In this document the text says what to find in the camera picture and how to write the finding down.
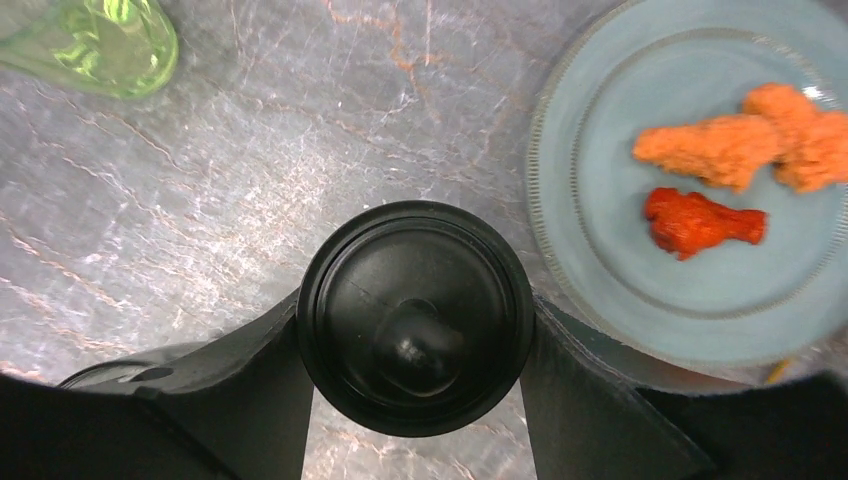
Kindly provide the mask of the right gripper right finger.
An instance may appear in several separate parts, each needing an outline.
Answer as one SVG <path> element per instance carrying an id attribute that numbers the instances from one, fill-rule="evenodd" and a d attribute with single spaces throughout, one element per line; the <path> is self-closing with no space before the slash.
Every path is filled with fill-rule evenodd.
<path id="1" fill-rule="evenodd" d="M 847 388 L 743 385 L 656 361 L 535 302 L 520 384 L 541 479 L 843 479 Z"/>

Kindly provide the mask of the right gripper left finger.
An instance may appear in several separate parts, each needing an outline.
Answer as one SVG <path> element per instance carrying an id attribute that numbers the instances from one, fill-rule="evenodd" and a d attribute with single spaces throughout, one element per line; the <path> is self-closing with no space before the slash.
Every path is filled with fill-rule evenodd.
<path id="1" fill-rule="evenodd" d="M 5 479 L 298 479 L 313 385 L 288 296 L 213 341 L 1 378 Z"/>

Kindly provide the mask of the spice jar black lid beans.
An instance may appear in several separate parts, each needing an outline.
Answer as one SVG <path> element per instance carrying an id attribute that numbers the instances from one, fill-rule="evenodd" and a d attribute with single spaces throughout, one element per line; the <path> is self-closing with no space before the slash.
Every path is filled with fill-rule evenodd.
<path id="1" fill-rule="evenodd" d="M 298 346 L 343 415 L 422 438 L 473 423 L 511 390 L 535 311 L 509 243 L 461 208 L 427 200 L 369 209 L 319 248 L 300 286 Z"/>

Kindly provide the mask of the grey round plate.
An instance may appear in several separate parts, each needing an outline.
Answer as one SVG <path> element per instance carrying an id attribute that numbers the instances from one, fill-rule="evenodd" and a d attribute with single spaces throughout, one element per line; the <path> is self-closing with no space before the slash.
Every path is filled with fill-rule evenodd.
<path id="1" fill-rule="evenodd" d="M 565 52 L 526 164 L 536 241 L 600 331 L 692 369 L 847 324 L 847 23 L 818 1 L 627 1 Z"/>

